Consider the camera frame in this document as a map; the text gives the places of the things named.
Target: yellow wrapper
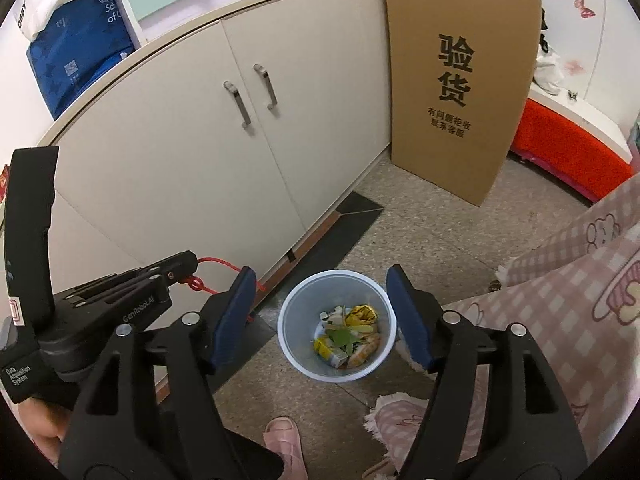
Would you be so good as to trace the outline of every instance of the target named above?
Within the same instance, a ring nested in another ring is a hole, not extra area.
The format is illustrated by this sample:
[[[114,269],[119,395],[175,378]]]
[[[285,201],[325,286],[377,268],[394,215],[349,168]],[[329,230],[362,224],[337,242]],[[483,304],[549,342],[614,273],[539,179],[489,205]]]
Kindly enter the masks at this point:
[[[354,306],[347,314],[345,323],[347,326],[372,325],[378,320],[378,314],[369,305]]]
[[[336,348],[334,342],[331,341],[331,338],[327,335],[321,335],[316,338],[314,341],[314,350],[333,368],[339,368],[349,359],[347,352]]]

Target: pink slipper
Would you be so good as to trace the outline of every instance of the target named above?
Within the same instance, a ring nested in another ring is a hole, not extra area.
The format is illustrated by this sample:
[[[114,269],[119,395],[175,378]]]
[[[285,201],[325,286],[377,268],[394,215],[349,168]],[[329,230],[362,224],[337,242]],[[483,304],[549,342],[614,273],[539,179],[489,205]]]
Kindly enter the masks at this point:
[[[284,460],[284,472],[280,480],[308,480],[302,444],[296,423],[288,416],[274,418],[262,436],[267,449],[279,454]]]

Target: screw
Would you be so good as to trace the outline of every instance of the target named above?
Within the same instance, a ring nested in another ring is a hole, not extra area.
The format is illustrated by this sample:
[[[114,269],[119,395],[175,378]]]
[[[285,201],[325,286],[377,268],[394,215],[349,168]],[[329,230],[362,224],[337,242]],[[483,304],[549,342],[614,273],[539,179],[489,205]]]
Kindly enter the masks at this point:
[[[200,314],[198,314],[197,312],[187,312],[184,316],[182,316],[182,322],[188,326],[195,325],[199,321]]]
[[[449,323],[450,325],[455,325],[460,322],[460,314],[454,312],[453,310],[449,310],[442,314],[442,319],[445,323]]]
[[[131,325],[129,323],[123,323],[121,325],[118,325],[116,328],[116,335],[118,337],[126,337],[127,335],[129,335],[131,333]]]
[[[527,333],[527,327],[521,325],[520,323],[514,323],[511,325],[511,333],[518,337],[522,337]]]

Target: white cabinet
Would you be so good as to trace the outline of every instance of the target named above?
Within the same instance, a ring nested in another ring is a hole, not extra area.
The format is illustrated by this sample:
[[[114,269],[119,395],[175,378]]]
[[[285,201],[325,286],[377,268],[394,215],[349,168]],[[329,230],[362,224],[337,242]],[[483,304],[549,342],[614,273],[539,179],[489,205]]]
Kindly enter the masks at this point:
[[[308,229],[388,145],[385,0],[277,0],[223,26]]]
[[[54,294],[141,264],[84,220],[56,193],[48,233],[49,270]],[[0,235],[0,268],[4,272],[4,233]],[[6,280],[0,280],[0,320],[10,316]]]
[[[246,129],[225,82],[243,99]],[[255,119],[216,23],[129,73],[71,126],[57,190],[144,264],[192,250],[260,276],[305,230]],[[198,274],[217,290],[234,278],[215,264]],[[198,307],[206,299],[185,293]]]
[[[191,250],[260,278],[388,144],[389,97],[384,0],[275,0],[113,84],[60,137],[56,190],[142,265]],[[216,264],[198,275],[215,290],[235,278]],[[172,298],[160,324],[206,295]]]

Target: trash bin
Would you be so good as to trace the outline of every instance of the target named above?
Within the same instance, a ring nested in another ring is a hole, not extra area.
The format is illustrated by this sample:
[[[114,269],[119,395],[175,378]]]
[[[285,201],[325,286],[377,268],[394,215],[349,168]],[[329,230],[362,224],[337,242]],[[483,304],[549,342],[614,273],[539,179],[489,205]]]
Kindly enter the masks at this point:
[[[313,348],[322,333],[321,312],[338,305],[372,306],[378,313],[381,341],[376,352],[357,368],[329,366]],[[328,383],[346,383],[378,368],[396,340],[396,314],[384,289],[372,279],[350,270],[327,270],[300,283],[287,296],[278,318],[278,340],[289,362],[307,377]]]

